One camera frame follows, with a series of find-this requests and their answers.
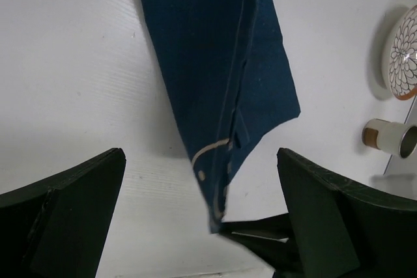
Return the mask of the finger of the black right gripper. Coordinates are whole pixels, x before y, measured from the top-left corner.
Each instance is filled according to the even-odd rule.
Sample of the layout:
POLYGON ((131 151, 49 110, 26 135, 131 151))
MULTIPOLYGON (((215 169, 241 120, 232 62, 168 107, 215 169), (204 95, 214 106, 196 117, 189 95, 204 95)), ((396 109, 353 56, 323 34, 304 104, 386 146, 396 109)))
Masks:
POLYGON ((221 225, 221 236, 244 246, 276 273, 304 272, 288 214, 225 222, 221 225))

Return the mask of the dark blue cloth placemat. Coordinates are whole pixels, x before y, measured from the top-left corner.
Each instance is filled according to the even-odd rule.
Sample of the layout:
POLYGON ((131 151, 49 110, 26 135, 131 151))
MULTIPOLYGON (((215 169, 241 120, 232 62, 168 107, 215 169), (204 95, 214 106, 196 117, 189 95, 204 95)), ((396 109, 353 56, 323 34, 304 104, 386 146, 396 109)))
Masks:
POLYGON ((217 233, 227 189, 300 105, 273 0, 141 0, 180 137, 217 233))

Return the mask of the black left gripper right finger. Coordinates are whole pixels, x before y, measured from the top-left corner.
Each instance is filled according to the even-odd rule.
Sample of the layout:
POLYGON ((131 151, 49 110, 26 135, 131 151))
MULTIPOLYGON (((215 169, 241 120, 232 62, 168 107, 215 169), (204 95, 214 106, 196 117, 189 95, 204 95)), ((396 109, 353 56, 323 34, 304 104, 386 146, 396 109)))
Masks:
POLYGON ((415 277, 416 201, 325 169, 288 148, 278 172, 305 277, 415 277))

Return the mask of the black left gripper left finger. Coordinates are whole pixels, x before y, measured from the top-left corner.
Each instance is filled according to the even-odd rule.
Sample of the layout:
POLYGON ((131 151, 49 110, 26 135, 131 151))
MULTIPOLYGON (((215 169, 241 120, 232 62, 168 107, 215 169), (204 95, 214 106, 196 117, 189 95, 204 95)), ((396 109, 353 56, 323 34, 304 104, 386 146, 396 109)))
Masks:
POLYGON ((125 167, 112 148, 1 194, 1 276, 95 277, 125 167))

